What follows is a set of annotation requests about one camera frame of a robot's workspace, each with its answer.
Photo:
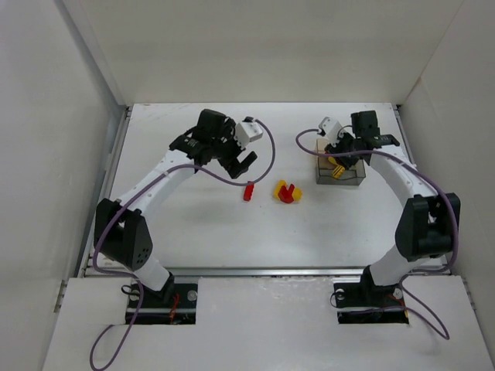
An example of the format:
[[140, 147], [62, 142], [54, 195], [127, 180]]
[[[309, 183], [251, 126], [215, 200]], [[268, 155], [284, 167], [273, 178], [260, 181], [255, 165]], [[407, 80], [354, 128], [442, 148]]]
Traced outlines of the yellow curved lego brick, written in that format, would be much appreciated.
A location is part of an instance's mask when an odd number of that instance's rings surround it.
[[345, 168], [344, 166], [342, 166], [335, 158], [333, 157], [328, 157], [327, 158], [329, 163], [333, 166], [334, 169], [337, 169], [337, 168]]

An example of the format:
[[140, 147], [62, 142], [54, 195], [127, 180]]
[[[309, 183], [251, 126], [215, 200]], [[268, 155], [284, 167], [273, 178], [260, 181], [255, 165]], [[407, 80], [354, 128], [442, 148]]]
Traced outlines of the red rectangular lego brick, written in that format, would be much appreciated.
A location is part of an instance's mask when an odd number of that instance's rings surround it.
[[254, 193], [254, 183], [249, 182], [244, 188], [243, 201], [244, 202], [250, 202], [252, 199], [253, 193]]

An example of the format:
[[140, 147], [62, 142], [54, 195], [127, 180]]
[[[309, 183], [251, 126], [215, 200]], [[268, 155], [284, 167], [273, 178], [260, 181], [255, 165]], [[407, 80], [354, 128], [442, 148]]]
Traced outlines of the yellow striped lego brick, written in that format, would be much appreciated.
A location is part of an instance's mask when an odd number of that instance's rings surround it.
[[345, 168], [333, 169], [332, 177], [334, 177], [335, 179], [339, 179], [345, 171], [346, 171]]

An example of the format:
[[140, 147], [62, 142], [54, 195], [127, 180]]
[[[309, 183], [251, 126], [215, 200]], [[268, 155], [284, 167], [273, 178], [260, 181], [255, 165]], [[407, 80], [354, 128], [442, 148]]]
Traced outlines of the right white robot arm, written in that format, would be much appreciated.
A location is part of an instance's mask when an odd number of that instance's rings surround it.
[[453, 256], [459, 245], [460, 200], [445, 194], [416, 170], [392, 134], [382, 134], [375, 111], [353, 113], [347, 131], [326, 118], [320, 134], [336, 163], [349, 169], [366, 162], [391, 188], [403, 207], [394, 233], [394, 246], [377, 262], [365, 267], [357, 284], [347, 285], [357, 306], [381, 306], [401, 279], [425, 262]]

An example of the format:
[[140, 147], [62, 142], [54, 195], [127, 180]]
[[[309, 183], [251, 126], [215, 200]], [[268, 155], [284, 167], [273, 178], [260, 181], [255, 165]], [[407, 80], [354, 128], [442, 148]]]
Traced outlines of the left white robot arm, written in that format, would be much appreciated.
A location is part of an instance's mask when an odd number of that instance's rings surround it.
[[218, 111], [204, 109], [197, 124], [177, 137], [154, 169], [119, 199], [102, 199], [94, 226], [96, 254], [123, 265], [126, 274], [161, 300], [170, 295], [173, 275], [153, 255], [147, 219], [183, 182], [216, 160], [227, 172], [226, 183], [236, 185], [257, 159], [239, 155], [260, 139], [263, 130], [252, 117], [240, 122]]

